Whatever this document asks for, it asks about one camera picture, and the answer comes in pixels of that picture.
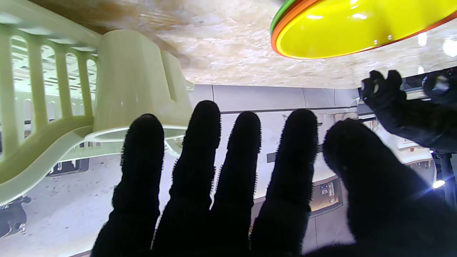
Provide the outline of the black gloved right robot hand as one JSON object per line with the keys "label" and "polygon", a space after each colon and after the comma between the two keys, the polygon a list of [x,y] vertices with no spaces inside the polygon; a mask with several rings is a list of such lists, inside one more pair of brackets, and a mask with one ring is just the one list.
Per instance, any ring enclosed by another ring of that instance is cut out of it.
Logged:
{"label": "black gloved right robot hand", "polygon": [[[251,225],[261,122],[236,119],[211,199],[221,114],[213,101],[195,107],[170,200],[159,212],[164,132],[153,114],[130,126],[121,156],[113,211],[92,257],[300,257],[311,211],[318,145],[315,114],[285,122],[266,200]],[[374,132],[346,119],[328,130],[325,162],[347,190],[347,223],[355,242],[322,247],[308,257],[455,257],[456,211],[403,165]]]}

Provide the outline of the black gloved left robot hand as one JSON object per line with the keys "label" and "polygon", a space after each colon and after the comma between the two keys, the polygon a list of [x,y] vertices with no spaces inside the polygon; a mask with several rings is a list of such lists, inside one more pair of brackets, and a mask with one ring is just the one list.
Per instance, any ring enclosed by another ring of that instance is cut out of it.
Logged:
{"label": "black gloved left robot hand", "polygon": [[456,76],[429,73],[422,81],[428,101],[407,99],[401,85],[398,71],[384,77],[373,70],[361,81],[361,98],[389,133],[437,152],[456,153]]}

